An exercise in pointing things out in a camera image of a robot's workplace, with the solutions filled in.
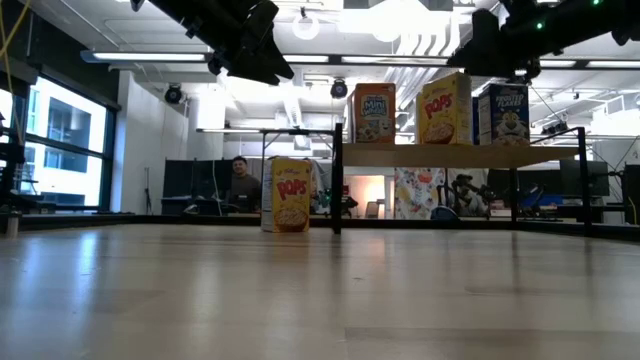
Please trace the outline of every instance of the building outside window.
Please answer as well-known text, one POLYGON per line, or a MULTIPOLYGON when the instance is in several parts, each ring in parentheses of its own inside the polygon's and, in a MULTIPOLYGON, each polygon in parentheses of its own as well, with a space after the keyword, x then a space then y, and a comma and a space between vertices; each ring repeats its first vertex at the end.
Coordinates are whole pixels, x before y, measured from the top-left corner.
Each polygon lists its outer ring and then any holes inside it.
POLYGON ((106 124, 104 106, 39 78, 27 108, 21 192, 58 205, 100 205, 106 124))

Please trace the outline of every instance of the mini wheats cereal box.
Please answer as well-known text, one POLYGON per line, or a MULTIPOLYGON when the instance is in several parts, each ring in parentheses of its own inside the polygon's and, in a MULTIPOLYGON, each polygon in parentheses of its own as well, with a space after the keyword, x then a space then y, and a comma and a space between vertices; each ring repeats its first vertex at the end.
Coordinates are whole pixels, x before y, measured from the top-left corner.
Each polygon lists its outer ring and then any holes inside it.
POLYGON ((311 164, 303 160, 267 160, 262 182, 262 230, 309 230, 311 164))
POLYGON ((492 84, 478 100, 480 145, 529 145, 529 90, 492 84))
POLYGON ((395 143, 395 84, 356 85, 349 99, 349 109, 352 142, 395 143))
POLYGON ((425 85, 416 102, 419 144, 471 145, 471 78, 456 72, 425 85))

